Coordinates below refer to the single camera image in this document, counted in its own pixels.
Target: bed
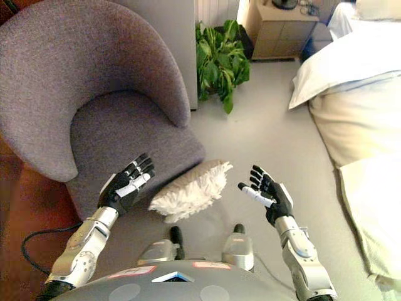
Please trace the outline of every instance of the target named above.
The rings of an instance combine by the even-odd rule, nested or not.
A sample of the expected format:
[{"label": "bed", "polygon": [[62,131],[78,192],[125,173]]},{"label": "bed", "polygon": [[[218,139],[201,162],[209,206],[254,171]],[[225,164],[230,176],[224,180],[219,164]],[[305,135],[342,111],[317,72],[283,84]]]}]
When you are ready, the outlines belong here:
[{"label": "bed", "polygon": [[356,20],[354,4],[339,7],[334,42],[298,70],[289,109],[308,102],[370,277],[385,300],[401,300],[401,23]]},{"label": "bed", "polygon": [[387,29],[398,28],[401,32],[401,23],[389,20],[364,21],[360,19],[355,3],[342,2],[337,5],[333,16],[327,25],[333,40],[341,38],[354,31],[379,30],[386,32]]}]

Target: green potted plant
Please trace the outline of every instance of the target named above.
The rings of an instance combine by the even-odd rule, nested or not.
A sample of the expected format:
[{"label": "green potted plant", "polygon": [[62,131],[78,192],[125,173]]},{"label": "green potted plant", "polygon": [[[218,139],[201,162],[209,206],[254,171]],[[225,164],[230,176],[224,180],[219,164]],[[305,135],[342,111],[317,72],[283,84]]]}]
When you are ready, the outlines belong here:
[{"label": "green potted plant", "polygon": [[227,114],[232,111],[234,88],[249,80],[249,61],[241,41],[236,40],[238,32],[235,20],[224,23],[224,33],[201,30],[201,23],[195,27],[198,99],[218,94]]}]

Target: gray armchair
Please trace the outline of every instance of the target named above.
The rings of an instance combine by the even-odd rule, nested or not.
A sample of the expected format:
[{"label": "gray armchair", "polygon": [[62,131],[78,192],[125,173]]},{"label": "gray armchair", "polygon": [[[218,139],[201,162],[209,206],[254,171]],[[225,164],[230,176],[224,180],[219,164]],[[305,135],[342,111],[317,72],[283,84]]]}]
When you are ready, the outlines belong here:
[{"label": "gray armchair", "polygon": [[200,163],[189,119],[169,49],[119,4],[44,1],[0,27],[0,131],[24,162],[66,183],[81,218],[143,152],[157,175],[142,198]]}]

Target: armchair seat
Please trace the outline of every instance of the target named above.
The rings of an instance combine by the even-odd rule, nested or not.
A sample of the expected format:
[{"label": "armchair seat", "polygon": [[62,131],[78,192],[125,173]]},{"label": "armchair seat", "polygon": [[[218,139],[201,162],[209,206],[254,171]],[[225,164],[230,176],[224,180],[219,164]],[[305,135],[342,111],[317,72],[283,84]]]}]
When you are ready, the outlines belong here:
[{"label": "armchair seat", "polygon": [[81,217],[93,213],[108,178],[143,152],[152,158],[156,176],[139,199],[151,198],[205,156],[190,129],[174,126],[149,98],[133,91],[97,97],[79,109],[71,146],[79,173],[66,185]]}]

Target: gray floor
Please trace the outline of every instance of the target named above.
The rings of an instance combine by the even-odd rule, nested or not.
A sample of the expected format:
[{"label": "gray floor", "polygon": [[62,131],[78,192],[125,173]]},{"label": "gray floor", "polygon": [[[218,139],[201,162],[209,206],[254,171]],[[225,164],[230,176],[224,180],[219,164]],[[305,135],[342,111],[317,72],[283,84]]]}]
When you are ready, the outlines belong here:
[{"label": "gray floor", "polygon": [[[217,100],[202,103],[193,112],[192,128],[206,147],[207,159],[229,160],[234,169],[229,171],[221,200],[179,221],[187,256],[220,259],[224,240],[232,227],[242,222],[256,253],[279,279],[292,286],[278,236],[265,220],[264,208],[236,188],[238,182],[247,182],[251,166],[258,164],[286,184],[295,202],[296,220],[309,227],[339,300],[381,300],[380,292],[367,278],[352,225],[337,198],[333,166],[308,109],[287,111],[290,82],[298,68],[295,61],[253,63],[251,80],[235,91],[230,116]],[[136,205],[116,223],[95,278],[131,267],[145,246],[167,237],[170,225],[146,207]],[[256,272],[275,285],[259,262]]]}]

